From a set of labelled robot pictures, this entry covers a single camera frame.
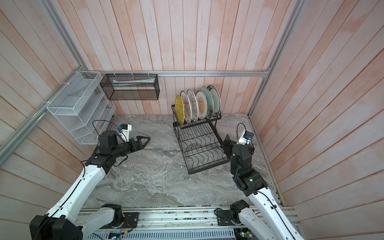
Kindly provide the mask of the black two-tier dish rack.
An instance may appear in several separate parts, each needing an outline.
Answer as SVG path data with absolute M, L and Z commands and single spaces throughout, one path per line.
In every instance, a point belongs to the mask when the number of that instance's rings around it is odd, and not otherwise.
M 217 121 L 222 118 L 222 115 L 210 120 L 199 120 L 181 125 L 175 105 L 172 105 L 172 111 L 173 129 L 189 175 L 230 161 L 221 148 L 223 140 L 217 131 Z

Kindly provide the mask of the yellow round plate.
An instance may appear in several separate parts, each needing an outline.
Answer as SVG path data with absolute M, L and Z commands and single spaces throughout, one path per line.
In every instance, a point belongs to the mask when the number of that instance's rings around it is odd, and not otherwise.
M 180 95 L 177 95 L 175 99 L 175 112 L 176 112 L 179 124 L 183 125 L 185 121 L 185 109 L 184 109 L 184 102 Z

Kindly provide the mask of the orange sunburst plate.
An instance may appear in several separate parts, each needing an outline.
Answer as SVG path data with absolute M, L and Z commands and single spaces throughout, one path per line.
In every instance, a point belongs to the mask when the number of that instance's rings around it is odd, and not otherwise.
M 202 91 L 197 91 L 196 100 L 198 104 L 198 120 L 203 120 L 207 114 L 207 99 L 205 94 Z
M 185 124 L 190 124 L 191 120 L 192 120 L 190 100 L 189 100 L 188 95 L 185 91 L 181 91 L 180 96 L 181 96 L 181 98 L 183 100 L 183 104 L 184 104 Z

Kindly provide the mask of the mint green flower plate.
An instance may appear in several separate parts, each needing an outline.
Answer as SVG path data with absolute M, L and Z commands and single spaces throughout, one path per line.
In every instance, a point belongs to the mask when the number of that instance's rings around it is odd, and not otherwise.
M 214 103 L 213 103 L 213 97 L 206 87 L 202 87 L 201 91 L 204 93 L 206 97 L 206 103 L 207 103 L 207 113 L 206 113 L 206 119 L 212 119 L 214 114 Z

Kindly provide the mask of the green rim white plate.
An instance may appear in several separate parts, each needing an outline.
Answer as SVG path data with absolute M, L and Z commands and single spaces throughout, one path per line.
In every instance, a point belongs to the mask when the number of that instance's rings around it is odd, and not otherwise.
M 218 90 L 216 89 L 216 87 L 213 85 L 209 85 L 207 88 L 211 93 L 213 104 L 214 104 L 213 117 L 216 118 L 220 115 L 220 112 L 221 112 L 220 94 L 219 94 Z

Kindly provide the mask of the white plate green clover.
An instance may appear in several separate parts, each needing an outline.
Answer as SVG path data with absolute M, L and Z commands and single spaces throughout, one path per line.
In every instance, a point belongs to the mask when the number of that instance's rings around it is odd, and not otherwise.
M 196 95 L 193 92 L 193 90 L 188 89 L 187 96 L 190 100 L 190 106 L 191 106 L 191 122 L 194 123 L 198 120 L 198 105 L 197 105 Z

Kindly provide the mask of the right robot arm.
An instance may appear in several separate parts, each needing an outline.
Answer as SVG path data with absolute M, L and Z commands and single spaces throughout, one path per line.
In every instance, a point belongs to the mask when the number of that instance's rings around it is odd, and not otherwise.
M 244 200 L 230 206 L 231 222 L 246 226 L 259 240 L 302 240 L 275 200 L 264 178 L 253 169 L 253 135 L 243 134 L 238 141 L 226 136 L 221 144 L 230 159 L 233 180 L 245 196 L 258 208 L 266 223 L 261 221 Z

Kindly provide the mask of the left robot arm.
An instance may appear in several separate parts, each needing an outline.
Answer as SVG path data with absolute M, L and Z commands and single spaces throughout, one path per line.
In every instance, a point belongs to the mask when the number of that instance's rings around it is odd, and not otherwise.
M 119 143 L 121 136 L 115 131 L 105 131 L 99 135 L 99 142 L 93 154 L 86 161 L 77 180 L 64 196 L 43 216 L 37 215 L 30 222 L 31 237 L 34 240 L 84 240 L 104 226 L 120 229 L 125 215 L 117 204 L 104 204 L 85 220 L 77 217 L 97 184 L 116 166 L 119 157 L 145 148 L 151 140 L 138 136 Z

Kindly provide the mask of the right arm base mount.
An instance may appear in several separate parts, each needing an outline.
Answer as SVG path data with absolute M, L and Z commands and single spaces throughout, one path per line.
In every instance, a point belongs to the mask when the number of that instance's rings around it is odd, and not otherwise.
M 214 214 L 217 217 L 219 226 L 247 226 L 257 221 L 257 216 L 251 208 L 244 208 L 242 210 L 223 210 L 215 209 Z

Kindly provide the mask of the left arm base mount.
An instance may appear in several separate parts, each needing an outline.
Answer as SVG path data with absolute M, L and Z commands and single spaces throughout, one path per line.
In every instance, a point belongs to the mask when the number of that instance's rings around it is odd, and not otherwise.
M 115 217 L 113 215 L 112 221 L 101 227 L 101 229 L 128 229 L 134 230 L 137 228 L 139 219 L 138 212 L 123 212 L 123 216 Z

